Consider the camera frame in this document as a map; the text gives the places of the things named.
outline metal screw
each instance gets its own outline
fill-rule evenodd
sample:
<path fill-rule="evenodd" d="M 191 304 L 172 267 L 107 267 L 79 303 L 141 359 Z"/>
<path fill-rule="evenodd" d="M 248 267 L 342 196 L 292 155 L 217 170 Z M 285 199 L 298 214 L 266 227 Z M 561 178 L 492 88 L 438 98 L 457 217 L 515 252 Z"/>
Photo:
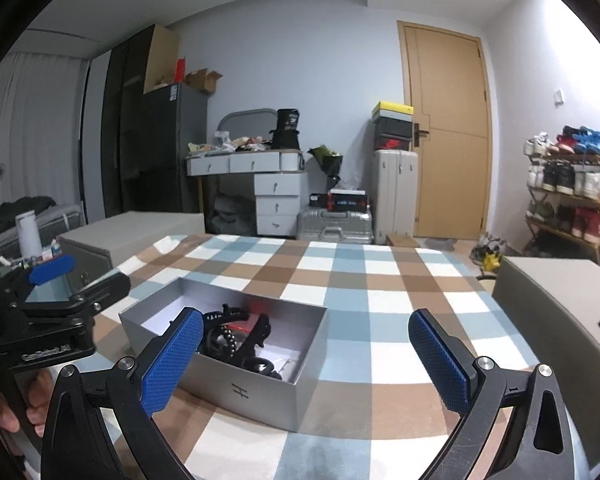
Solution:
<path fill-rule="evenodd" d="M 478 357 L 478 366 L 483 370 L 491 370 L 494 366 L 494 363 L 488 357 Z"/>
<path fill-rule="evenodd" d="M 549 365 L 540 365 L 538 367 L 538 372 L 540 372 L 540 375 L 544 375 L 545 377 L 550 377 L 551 374 L 554 373 Z"/>
<path fill-rule="evenodd" d="M 132 357 L 123 357 L 120 359 L 120 361 L 118 361 L 118 368 L 121 370 L 131 370 L 134 364 L 136 364 L 136 360 Z"/>
<path fill-rule="evenodd" d="M 62 377 L 71 377 L 75 372 L 75 366 L 73 365 L 67 365 L 65 367 L 62 368 L 62 370 L 60 370 L 60 375 L 62 375 Z"/>

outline human hand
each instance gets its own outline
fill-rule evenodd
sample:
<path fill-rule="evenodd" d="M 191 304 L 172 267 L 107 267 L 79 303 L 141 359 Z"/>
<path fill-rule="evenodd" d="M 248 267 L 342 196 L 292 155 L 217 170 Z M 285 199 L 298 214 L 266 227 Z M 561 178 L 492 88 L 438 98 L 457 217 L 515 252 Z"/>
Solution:
<path fill-rule="evenodd" d="M 29 408 L 27 408 L 27 418 L 35 427 L 36 434 L 42 437 L 45 431 L 46 413 L 49 410 L 51 394 L 54 390 L 54 381 L 49 370 L 39 370 L 38 374 L 29 385 L 27 399 Z M 4 396 L 0 393 L 0 428 L 10 433 L 20 431 L 20 422 L 13 410 L 7 404 Z"/>

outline open box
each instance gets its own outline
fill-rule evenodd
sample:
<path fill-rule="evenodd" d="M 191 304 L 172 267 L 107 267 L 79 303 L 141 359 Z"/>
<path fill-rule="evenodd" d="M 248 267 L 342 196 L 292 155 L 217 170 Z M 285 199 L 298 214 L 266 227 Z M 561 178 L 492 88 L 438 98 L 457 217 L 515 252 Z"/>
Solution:
<path fill-rule="evenodd" d="M 223 303 L 269 316 L 271 334 L 264 350 L 289 357 L 282 374 L 286 380 L 249 372 L 197 353 L 178 385 L 231 412 L 282 430 L 297 431 L 326 355 L 324 307 L 263 298 L 179 278 L 122 312 L 120 319 L 138 354 L 151 338 L 167 329 L 184 307 L 192 306 L 204 314 L 222 310 Z"/>

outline blue gripper pad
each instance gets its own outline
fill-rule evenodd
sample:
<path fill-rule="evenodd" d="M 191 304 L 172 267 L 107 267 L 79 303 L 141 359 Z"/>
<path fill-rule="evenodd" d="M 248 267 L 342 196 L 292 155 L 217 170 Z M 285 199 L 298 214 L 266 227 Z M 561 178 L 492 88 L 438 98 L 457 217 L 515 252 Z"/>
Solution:
<path fill-rule="evenodd" d="M 409 317 L 409 341 L 446 408 L 464 415 L 471 401 L 469 379 L 438 332 L 418 310 Z"/>
<path fill-rule="evenodd" d="M 40 265 L 36 265 L 29 273 L 29 283 L 31 285 L 42 285 L 50 282 L 58 276 L 63 276 L 74 270 L 75 259 L 70 254 L 58 256 Z"/>
<path fill-rule="evenodd" d="M 142 377 L 140 403 L 148 416 L 167 406 L 192 355 L 198 350 L 203 329 L 202 314 L 192 310 Z"/>

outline gray chair backrest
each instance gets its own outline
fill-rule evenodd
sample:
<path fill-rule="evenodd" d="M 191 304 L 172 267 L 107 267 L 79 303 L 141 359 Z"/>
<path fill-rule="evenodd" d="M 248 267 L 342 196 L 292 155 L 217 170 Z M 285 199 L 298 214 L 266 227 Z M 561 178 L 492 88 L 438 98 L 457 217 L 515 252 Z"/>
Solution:
<path fill-rule="evenodd" d="M 270 140 L 269 132 L 276 129 L 278 112 L 273 108 L 258 108 L 257 110 L 244 110 L 233 112 L 222 118 L 218 130 L 229 132 L 231 140 L 240 137 L 262 137 Z"/>

